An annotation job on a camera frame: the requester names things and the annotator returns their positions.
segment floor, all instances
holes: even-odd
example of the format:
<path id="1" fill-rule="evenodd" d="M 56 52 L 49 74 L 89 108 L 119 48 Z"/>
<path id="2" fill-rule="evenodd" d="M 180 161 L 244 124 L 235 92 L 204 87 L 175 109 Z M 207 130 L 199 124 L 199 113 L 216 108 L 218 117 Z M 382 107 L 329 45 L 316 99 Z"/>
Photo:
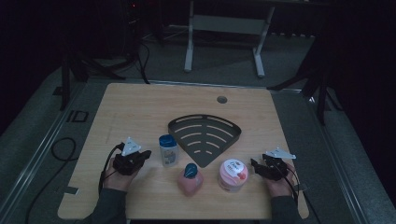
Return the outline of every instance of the floor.
<path id="1" fill-rule="evenodd" d="M 192 71 L 188 74 L 183 71 L 184 29 L 171 28 L 164 47 L 152 36 L 145 36 L 146 47 L 141 48 L 140 55 L 142 59 L 148 58 L 145 71 L 150 83 L 265 88 L 292 77 L 313 41 L 269 36 L 262 52 L 266 77 L 259 78 L 251 55 L 255 37 L 245 36 L 241 40 L 238 36 L 237 41 L 209 43 L 205 41 L 208 35 L 213 34 L 198 34 L 201 38 L 195 42 Z M 143 84 L 138 69 L 134 63 L 116 73 L 127 77 L 125 82 Z M 73 145 L 62 139 L 70 137 L 76 142 L 73 157 L 78 156 L 106 85 L 114 81 L 95 74 L 87 83 L 72 80 L 71 102 L 64 111 L 59 110 L 61 97 L 52 94 L 61 85 L 61 69 L 43 82 L 0 139 L 2 223 L 23 223 L 26 217 L 30 223 L 76 223 L 62 220 L 56 214 L 76 162 L 58 161 L 52 152 L 67 158 Z M 304 81 L 273 92 L 273 99 L 290 152 L 299 158 L 295 165 L 300 181 L 308 186 L 306 196 L 312 207 L 304 222 L 318 223 L 319 219 L 321 223 L 396 223 L 394 206 L 347 116 L 328 102 L 326 125 L 320 125 L 315 115 L 315 97 L 307 99 L 299 93 L 303 85 Z M 77 111 L 87 112 L 85 122 L 68 119 Z"/>

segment small round hole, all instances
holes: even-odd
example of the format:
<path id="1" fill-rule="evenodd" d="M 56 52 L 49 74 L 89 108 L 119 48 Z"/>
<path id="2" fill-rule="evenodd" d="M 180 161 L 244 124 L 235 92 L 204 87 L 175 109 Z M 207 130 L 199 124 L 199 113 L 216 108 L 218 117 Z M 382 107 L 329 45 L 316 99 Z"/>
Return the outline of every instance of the small round hole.
<path id="1" fill-rule="evenodd" d="M 218 102 L 221 103 L 221 104 L 227 103 L 227 97 L 225 97 L 225 96 L 219 96 L 219 97 L 218 97 Z"/>

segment table leg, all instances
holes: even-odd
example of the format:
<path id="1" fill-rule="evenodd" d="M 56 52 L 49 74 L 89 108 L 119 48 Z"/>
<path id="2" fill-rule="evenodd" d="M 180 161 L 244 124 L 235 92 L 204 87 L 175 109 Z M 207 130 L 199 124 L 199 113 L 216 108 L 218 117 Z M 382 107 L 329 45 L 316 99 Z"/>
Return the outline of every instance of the table leg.
<path id="1" fill-rule="evenodd" d="M 262 33 L 260 36 L 259 45 L 257 46 L 257 48 L 253 49 L 253 57 L 254 57 L 254 61 L 256 63 L 257 75 L 259 77 L 265 76 L 264 68 L 262 66 L 262 56 L 260 55 L 260 53 L 262 52 L 262 45 L 264 44 L 265 37 L 267 36 L 268 29 L 271 24 L 271 19 L 274 15 L 274 11 L 275 11 L 275 7 L 270 7 L 270 9 L 268 10 L 267 18 L 264 22 L 264 26 L 262 27 Z"/>
<path id="2" fill-rule="evenodd" d="M 194 19 L 194 1 L 190 1 L 190 18 L 189 18 L 189 43 L 187 45 L 187 52 L 186 52 L 186 62 L 184 63 L 184 71 L 190 72 L 192 67 L 192 54 L 194 45 L 192 43 L 192 33 L 193 33 L 193 19 Z"/>

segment black fan-shaped tray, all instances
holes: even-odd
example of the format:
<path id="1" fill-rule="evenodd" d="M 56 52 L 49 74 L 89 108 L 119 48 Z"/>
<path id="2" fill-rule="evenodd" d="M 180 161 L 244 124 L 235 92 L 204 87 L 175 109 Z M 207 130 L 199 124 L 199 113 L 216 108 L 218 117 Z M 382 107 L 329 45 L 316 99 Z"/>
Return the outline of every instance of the black fan-shaped tray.
<path id="1" fill-rule="evenodd" d="M 227 119 L 196 114 L 170 121 L 168 132 L 204 168 L 234 144 L 242 131 Z"/>

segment white metal frame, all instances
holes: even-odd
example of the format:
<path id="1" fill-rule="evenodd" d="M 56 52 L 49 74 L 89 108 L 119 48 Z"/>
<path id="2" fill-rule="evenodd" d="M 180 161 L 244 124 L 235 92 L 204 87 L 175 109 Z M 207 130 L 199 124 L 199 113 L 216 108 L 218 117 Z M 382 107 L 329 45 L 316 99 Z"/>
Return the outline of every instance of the white metal frame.
<path id="1" fill-rule="evenodd" d="M 256 63 L 257 75 L 264 77 L 262 66 L 262 45 L 267 36 L 271 19 L 274 15 L 275 7 L 270 7 L 266 20 L 241 19 L 216 17 L 206 15 L 194 15 L 194 1 L 190 0 L 190 18 L 189 18 L 189 43 L 187 46 L 186 61 L 184 71 L 190 72 L 192 68 L 192 54 L 194 45 L 192 41 L 194 30 L 206 30 L 215 32 L 238 33 L 247 35 L 260 35 L 260 41 L 256 48 L 253 48 L 253 57 Z"/>

